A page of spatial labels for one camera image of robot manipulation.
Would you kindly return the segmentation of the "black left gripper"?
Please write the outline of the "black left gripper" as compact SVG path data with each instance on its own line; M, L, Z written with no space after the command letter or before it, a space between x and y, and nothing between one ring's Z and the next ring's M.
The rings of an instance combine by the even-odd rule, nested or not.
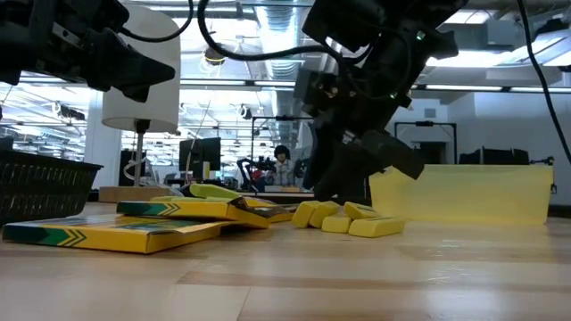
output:
M118 0L26 0L26 70L146 103L176 71L119 37L128 18Z

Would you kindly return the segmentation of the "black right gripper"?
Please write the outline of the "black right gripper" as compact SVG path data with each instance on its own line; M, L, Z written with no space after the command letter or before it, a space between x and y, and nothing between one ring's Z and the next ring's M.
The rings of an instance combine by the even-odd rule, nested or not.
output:
M302 186L318 201L371 203L368 178L389 167L418 179L425 164L417 153L385 128L409 99L315 98L309 100L313 120L312 147ZM360 146L343 144L360 140Z

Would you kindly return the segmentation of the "yellow rectangular eraser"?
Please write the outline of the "yellow rectangular eraser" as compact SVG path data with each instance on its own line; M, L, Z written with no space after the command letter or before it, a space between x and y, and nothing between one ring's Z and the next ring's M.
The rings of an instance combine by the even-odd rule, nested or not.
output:
M301 202L292 216L291 223L296 228L306 228L314 211L318 208L318 201Z
M348 233L353 236L376 238L400 234L405 221L400 218L363 218L353 220Z
M329 216L324 218L321 230L327 233L347 234L352 219L347 216Z
M343 206L343 212L352 220L381 217L381 214L372 207L355 202L346 202Z
M309 225L321 228L325 218L335 215L340 209L340 205L333 201L321 202L311 214Z

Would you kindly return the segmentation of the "white cylinder table lamp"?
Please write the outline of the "white cylinder table lamp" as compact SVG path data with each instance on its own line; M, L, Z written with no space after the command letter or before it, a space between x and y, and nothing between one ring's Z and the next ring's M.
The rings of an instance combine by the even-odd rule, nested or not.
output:
M165 37L178 30L177 23L168 15L147 7L128 4L129 19L125 28L142 37ZM137 122L142 120L152 133L171 133L178 128L181 50L180 39L162 43L147 43L130 37L123 38L141 54L162 62L174 69L172 79L150 86L147 100L138 103L117 89L103 94L102 123L109 127L136 133ZM170 189L150 182L147 177L131 181L129 186L115 187L103 184L100 190L102 202L148 201L155 196L166 196Z

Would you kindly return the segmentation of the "black computer tower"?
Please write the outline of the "black computer tower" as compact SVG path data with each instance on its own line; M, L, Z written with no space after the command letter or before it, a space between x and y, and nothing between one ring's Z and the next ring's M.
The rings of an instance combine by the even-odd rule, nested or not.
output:
M146 152L142 153L142 159L146 157ZM127 167L130 161L135 161L137 159L137 152L136 150L129 150L124 149L120 152L120 166L119 166L119 186L132 186L134 184L133 179L128 178L128 176L124 173L124 168ZM127 173L134 177L135 176L135 167L133 166L127 169ZM144 160L141 164L140 174L141 177L145 175L146 170L146 161Z

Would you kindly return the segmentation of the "person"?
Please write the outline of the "person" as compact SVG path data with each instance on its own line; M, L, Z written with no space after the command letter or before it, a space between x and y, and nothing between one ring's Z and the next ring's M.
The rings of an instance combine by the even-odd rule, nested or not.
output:
M294 186L294 162L291 160L289 149L278 145L274 150L276 162L273 169L266 176L269 185Z

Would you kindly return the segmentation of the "black ceiling device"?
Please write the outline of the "black ceiling device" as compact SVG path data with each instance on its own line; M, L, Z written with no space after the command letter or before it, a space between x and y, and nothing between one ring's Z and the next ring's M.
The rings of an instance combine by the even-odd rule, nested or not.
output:
M203 51L203 59L207 64L211 66L218 66L223 64L227 57L217 52L215 49L207 47Z

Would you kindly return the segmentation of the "distant wooden table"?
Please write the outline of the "distant wooden table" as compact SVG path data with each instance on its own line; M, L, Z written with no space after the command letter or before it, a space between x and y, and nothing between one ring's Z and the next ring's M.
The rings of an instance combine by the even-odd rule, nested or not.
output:
M241 195L248 196L248 197L256 197L256 198L303 198L303 199L312 199L314 198L313 193L257 193L257 192L241 192Z

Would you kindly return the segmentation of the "black computer monitor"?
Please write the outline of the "black computer monitor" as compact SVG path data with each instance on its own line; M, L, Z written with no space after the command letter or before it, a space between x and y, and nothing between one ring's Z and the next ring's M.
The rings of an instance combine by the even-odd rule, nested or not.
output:
M221 138L188 139L179 142L179 171L186 181L210 179L220 170Z

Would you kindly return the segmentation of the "yellow translucent plastic bin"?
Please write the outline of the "yellow translucent plastic bin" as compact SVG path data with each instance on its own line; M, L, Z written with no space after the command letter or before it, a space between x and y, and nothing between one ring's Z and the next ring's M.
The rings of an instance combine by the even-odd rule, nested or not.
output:
M545 223L553 168L547 165L426 165L418 179L390 167L369 178L373 208L413 221Z

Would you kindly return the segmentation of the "long ceiling light strip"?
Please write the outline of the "long ceiling light strip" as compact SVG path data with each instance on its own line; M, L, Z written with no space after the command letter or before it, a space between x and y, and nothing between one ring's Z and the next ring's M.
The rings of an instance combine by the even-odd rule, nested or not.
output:
M293 89L294 81L274 81L274 80L235 80L235 79L199 79L183 78L181 86L247 86L247 87L270 87ZM448 91L448 92L500 92L519 94L539 94L542 88L539 86L468 86L468 85L441 85L441 84L420 84L413 85L412 90L419 91Z

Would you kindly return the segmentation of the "black plastic mesh basket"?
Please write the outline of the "black plastic mesh basket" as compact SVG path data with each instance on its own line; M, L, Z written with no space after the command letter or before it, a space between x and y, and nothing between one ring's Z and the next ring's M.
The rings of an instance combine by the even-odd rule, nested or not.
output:
M78 215L101 168L86 162L0 151L0 226Z

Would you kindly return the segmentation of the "silver ceiling air duct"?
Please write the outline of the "silver ceiling air duct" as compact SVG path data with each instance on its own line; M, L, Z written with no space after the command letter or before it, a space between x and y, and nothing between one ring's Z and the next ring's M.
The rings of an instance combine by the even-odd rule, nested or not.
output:
M294 7L260 6L255 8L260 23L260 41L264 53L284 51L298 46L298 12ZM295 82L301 65L293 56L264 62L268 80ZM274 116L295 116L296 102L293 93L277 90L271 96ZM293 121L276 121L271 130L277 144L289 145L295 139Z

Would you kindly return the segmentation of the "thin black bracket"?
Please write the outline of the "thin black bracket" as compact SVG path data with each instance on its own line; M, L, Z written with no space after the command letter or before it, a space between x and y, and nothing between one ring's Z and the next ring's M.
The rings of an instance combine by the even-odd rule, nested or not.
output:
M540 160L530 160L529 163L533 165L547 165L547 166L554 166L555 159L553 156L548 156L547 158L540 159ZM555 183L555 180L552 180L550 185L550 193L556 194L558 192L558 187Z

